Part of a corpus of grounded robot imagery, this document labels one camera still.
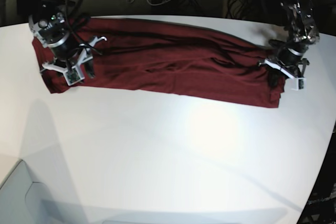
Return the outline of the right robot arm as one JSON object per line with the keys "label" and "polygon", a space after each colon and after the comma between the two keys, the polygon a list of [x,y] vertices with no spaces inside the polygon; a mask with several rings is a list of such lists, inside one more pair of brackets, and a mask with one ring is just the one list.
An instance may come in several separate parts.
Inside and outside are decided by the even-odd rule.
{"label": "right robot arm", "polygon": [[53,55],[52,60],[41,63],[40,71],[57,72],[69,86],[83,82],[86,76],[95,77],[92,53],[98,52],[97,43],[107,40],[105,36],[93,36],[85,41],[77,34],[77,30],[90,19],[82,14],[74,22],[69,20],[82,1],[41,0],[37,13],[28,18],[33,36]]}

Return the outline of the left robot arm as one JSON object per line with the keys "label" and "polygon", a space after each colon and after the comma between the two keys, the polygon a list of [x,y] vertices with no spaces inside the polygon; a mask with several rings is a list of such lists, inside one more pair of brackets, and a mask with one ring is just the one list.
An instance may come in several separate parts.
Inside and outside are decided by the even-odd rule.
{"label": "left robot arm", "polygon": [[313,19],[311,0],[281,0],[280,5],[289,21],[286,27],[288,38],[286,41],[269,40],[275,52],[258,65],[284,75],[291,81],[291,88],[299,91],[306,88],[304,73],[310,64],[304,55],[319,41],[319,31]]}

